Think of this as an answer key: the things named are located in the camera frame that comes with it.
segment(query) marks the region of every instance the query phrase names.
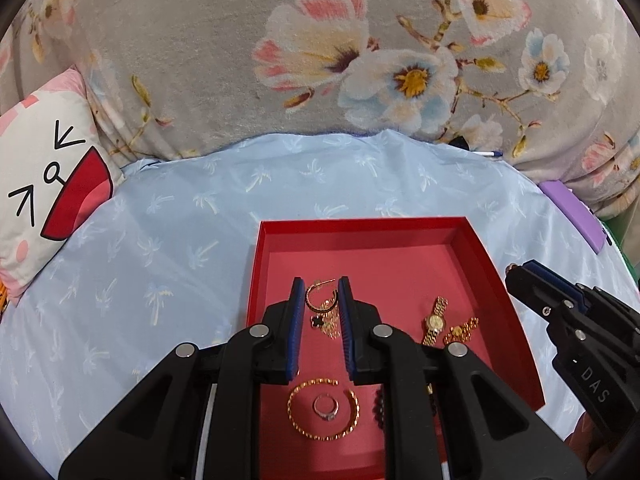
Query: red box lid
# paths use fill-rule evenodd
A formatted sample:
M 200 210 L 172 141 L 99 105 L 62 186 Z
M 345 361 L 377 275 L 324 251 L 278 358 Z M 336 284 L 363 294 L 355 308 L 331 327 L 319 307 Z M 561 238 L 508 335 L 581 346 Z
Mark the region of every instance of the red box lid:
M 447 327 L 471 316 L 480 320 L 469 348 L 498 374 L 533 410 L 545 401 L 540 378 L 521 323 L 504 284 L 482 242 L 466 218 L 382 218 L 262 222 L 255 252 L 247 325 L 262 319 L 265 307 L 289 297 L 293 278 L 309 286 L 314 280 L 348 276 L 354 298 L 378 308 L 380 317 L 407 332 L 424 336 L 422 322 L 437 296 L 447 298 Z M 330 288 L 318 292 L 319 299 Z M 310 325 L 307 309 L 300 348 L 300 373 L 289 386 L 263 385 L 260 391 L 260 474 L 265 480 L 361 479 L 384 477 L 383 432 L 374 420 L 378 386 L 349 382 L 340 338 L 331 339 Z M 442 335 L 437 346 L 442 346 Z M 318 442 L 300 435 L 287 416 L 290 391 L 303 381 L 328 378 L 304 388 L 292 413 L 309 433 L 329 435 L 350 419 L 345 396 L 353 390 L 360 420 L 347 437 Z M 311 409 L 329 393 L 340 407 L 332 421 Z M 442 432 L 436 424 L 442 461 Z

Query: black arrow-shaped eye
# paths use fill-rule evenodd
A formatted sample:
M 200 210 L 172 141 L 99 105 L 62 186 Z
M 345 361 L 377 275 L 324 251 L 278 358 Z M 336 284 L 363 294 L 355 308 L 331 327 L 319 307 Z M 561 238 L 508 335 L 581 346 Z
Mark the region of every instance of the black arrow-shaped eye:
M 73 130 L 73 126 L 69 126 L 69 129 L 65 132 L 65 134 L 58 138 L 60 134 L 60 121 L 56 121 L 56 139 L 53 141 L 53 149 L 59 150 L 60 148 L 68 148 L 69 146 L 74 146 L 75 144 L 82 144 L 86 142 L 84 139 L 72 140 L 71 142 L 65 142 L 66 136 L 71 133 Z
M 36 227 L 36 222 L 33 215 L 33 184 L 29 184 L 28 186 L 21 187 L 20 189 L 16 189 L 9 193 L 9 198 L 19 195 L 20 193 L 24 193 L 24 197 L 22 197 L 22 202 L 20 202 L 20 207 L 18 208 L 18 212 L 15 214 L 16 216 L 20 216 L 22 212 L 22 208 L 27 202 L 27 199 L 30 199 L 31 205 L 31 227 Z

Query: red mouth print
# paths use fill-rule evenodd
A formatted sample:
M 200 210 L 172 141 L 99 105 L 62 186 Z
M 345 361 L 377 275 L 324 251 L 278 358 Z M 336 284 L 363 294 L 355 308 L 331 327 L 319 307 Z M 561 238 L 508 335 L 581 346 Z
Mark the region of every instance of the red mouth print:
M 60 190 L 40 236 L 55 242 L 66 240 L 112 194 L 109 169 L 98 151 L 91 147 Z

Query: cartoon face print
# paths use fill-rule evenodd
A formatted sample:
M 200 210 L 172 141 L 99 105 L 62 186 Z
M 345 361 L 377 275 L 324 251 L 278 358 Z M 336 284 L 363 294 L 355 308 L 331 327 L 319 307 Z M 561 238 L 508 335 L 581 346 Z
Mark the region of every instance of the cartoon face print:
M 6 161 L 0 168 L 3 281 L 8 269 L 24 267 L 30 258 L 40 260 L 37 266 L 46 256 L 46 263 L 113 195 L 107 156 L 84 96 L 75 89 L 51 90 L 34 92 L 0 117 Z

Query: pink dot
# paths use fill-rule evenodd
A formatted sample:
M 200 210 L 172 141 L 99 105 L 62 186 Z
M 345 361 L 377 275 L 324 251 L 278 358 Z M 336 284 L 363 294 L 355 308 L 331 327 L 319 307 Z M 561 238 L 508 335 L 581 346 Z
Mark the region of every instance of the pink dot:
M 24 259 L 27 257 L 27 253 L 29 252 L 29 244 L 27 240 L 23 240 L 18 244 L 18 248 L 15 250 L 15 259 L 21 264 Z

